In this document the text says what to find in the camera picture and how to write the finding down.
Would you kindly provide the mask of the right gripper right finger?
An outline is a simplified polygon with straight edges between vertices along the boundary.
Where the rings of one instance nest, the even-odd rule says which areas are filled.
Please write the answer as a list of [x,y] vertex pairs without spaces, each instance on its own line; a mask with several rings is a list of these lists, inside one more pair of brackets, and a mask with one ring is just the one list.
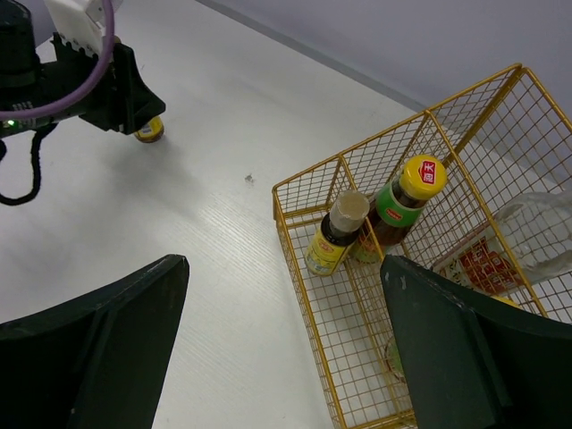
[[571,326],[405,258],[380,277],[421,428],[569,428]]

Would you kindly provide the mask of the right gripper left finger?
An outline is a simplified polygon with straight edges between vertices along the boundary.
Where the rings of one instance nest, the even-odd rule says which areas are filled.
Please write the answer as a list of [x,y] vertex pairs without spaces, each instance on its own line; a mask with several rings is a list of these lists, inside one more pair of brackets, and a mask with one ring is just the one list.
[[3,428],[150,428],[189,284],[166,255],[1,325]]

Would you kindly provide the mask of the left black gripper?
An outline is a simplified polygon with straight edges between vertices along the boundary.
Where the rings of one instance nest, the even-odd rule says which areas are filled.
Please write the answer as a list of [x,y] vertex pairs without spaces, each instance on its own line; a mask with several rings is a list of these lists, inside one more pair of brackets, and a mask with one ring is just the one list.
[[[52,45],[56,61],[48,65],[48,76],[55,82],[48,91],[60,98],[87,79],[97,57],[87,56],[83,48],[74,50],[58,34],[54,34]],[[142,79],[134,50],[116,39],[112,60],[101,80],[78,103],[51,115],[49,120],[61,122],[79,117],[103,131],[133,134],[165,111],[165,102]]]

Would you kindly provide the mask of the small yellow label bottle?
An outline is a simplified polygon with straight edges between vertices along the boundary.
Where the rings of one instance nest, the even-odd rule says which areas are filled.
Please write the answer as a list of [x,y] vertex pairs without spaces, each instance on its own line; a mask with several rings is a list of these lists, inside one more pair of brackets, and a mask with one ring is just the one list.
[[135,138],[143,143],[157,142],[163,135],[164,123],[160,116],[154,117],[134,133]]
[[348,189],[339,194],[305,252],[311,273],[329,276],[337,270],[357,240],[369,210],[369,200],[361,192]]

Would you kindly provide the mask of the clear bottle black cap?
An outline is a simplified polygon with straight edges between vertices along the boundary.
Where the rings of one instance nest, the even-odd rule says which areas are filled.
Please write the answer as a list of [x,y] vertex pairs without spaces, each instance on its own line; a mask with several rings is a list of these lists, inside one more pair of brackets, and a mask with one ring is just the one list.
[[571,271],[571,192],[518,195],[471,231],[431,270],[489,295]]

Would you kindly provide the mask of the sauce bottle yellow cap back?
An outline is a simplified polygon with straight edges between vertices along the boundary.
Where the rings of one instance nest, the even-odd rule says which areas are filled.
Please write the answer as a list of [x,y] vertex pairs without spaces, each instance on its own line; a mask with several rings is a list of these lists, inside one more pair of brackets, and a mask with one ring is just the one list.
[[400,172],[373,197],[367,219],[351,250],[364,264],[380,260],[380,250],[400,244],[422,214],[427,202],[445,187],[448,175],[443,164],[429,155],[413,156]]

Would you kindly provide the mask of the sauce bottle yellow cap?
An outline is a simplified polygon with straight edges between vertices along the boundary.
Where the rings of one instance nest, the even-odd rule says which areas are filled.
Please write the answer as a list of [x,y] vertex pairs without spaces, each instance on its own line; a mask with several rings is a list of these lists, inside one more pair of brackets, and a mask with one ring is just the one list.
[[407,381],[404,375],[397,342],[395,341],[394,336],[391,336],[384,346],[384,360],[392,376],[399,383],[405,384]]
[[373,197],[367,219],[351,250],[364,264],[380,260],[380,250],[400,244],[422,214],[427,202],[445,187],[448,175],[443,164],[429,155],[413,156],[400,172]]

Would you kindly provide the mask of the sauce bottle yellow cap front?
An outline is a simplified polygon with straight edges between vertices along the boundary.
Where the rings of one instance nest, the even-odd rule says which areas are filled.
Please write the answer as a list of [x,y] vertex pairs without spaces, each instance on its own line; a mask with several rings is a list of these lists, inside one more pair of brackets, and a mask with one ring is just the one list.
[[407,381],[404,375],[397,342],[395,341],[394,336],[391,336],[384,346],[384,360],[392,376],[399,383],[405,384]]

